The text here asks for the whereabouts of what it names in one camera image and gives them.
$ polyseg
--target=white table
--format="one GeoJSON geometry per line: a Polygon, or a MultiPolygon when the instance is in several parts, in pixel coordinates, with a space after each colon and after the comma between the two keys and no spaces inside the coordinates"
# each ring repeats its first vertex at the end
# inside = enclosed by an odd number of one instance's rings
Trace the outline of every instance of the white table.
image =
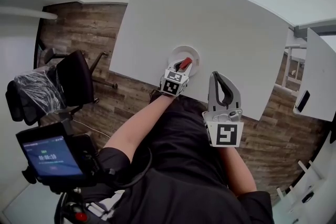
{"type": "Polygon", "coordinates": [[[307,55],[296,105],[305,91],[309,91],[310,97],[301,113],[296,108],[293,111],[296,114],[332,121],[336,112],[336,46],[332,43],[335,37],[323,39],[308,29],[307,55]]]}
{"type": "Polygon", "coordinates": [[[184,95],[207,102],[212,71],[241,93],[243,115],[259,120],[283,56],[288,24],[248,0],[130,0],[110,70],[155,86],[179,45],[194,47],[199,72],[184,95]]]}

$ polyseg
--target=smartphone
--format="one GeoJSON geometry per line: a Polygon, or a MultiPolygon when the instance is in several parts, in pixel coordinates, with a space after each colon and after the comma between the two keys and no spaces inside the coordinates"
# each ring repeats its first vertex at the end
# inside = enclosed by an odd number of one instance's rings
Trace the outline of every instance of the smartphone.
{"type": "Polygon", "coordinates": [[[306,90],[305,93],[303,94],[299,104],[296,105],[296,108],[299,112],[302,112],[303,108],[307,104],[307,101],[308,101],[309,97],[310,97],[310,93],[309,93],[308,90],[306,90]]]}

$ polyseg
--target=office chair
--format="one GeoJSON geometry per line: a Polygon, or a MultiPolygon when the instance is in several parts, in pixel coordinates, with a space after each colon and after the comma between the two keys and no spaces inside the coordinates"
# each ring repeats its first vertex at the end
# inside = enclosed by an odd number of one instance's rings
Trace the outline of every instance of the office chair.
{"type": "Polygon", "coordinates": [[[118,87],[116,83],[92,79],[92,73],[103,55],[108,56],[108,53],[101,52],[89,68],[79,50],[69,55],[60,55],[54,49],[49,49],[44,57],[45,63],[55,58],[63,60],[51,68],[17,76],[8,84],[6,99],[13,121],[24,120],[30,126],[49,111],[76,106],[70,112],[61,113],[65,117],[71,117],[84,104],[97,103],[99,99],[94,98],[93,81],[114,89],[118,87]]]}

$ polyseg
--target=forearm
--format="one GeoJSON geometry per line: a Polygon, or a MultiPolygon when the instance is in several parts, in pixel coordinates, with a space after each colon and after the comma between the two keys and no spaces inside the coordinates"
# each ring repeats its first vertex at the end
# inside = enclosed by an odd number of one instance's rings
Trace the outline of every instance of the forearm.
{"type": "Polygon", "coordinates": [[[236,195],[256,191],[256,183],[250,170],[234,147],[219,148],[230,190],[236,195]]]}
{"type": "Polygon", "coordinates": [[[173,102],[173,97],[160,96],[154,102],[128,119],[108,140],[104,147],[123,151],[132,161],[134,152],[145,136],[152,130],[163,112],[173,102]]]}

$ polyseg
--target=black cable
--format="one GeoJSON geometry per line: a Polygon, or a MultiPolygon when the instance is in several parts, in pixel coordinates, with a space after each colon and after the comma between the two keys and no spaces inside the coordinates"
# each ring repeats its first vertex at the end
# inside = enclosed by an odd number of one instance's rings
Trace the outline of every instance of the black cable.
{"type": "Polygon", "coordinates": [[[54,223],[55,224],[63,224],[64,222],[64,218],[62,217],[62,212],[61,212],[61,208],[63,206],[64,200],[65,200],[65,195],[66,193],[62,193],[61,197],[59,197],[57,206],[56,206],[56,211],[55,211],[55,215],[54,215],[54,223]]]}

